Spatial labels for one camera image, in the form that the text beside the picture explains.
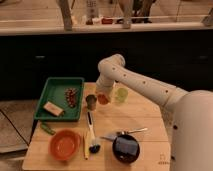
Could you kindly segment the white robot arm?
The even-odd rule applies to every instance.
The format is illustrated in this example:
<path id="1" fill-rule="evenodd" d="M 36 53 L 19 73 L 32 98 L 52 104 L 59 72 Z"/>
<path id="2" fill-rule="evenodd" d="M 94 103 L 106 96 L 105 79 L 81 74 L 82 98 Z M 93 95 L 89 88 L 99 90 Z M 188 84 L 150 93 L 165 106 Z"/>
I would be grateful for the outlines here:
<path id="1" fill-rule="evenodd" d="M 173 114 L 170 171 L 213 171 L 213 92 L 186 91 L 132 72 L 120 54 L 102 59 L 98 70 L 96 92 L 107 100 L 118 81 Z"/>

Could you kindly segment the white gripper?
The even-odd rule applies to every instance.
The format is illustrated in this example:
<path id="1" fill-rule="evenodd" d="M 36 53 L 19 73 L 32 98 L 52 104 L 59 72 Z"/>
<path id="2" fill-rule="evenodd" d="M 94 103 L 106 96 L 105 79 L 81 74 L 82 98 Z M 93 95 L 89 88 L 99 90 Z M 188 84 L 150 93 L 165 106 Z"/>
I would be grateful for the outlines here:
<path id="1" fill-rule="evenodd" d="M 96 93 L 110 97 L 114 87 L 114 81 L 104 75 L 100 75 L 96 81 Z"/>

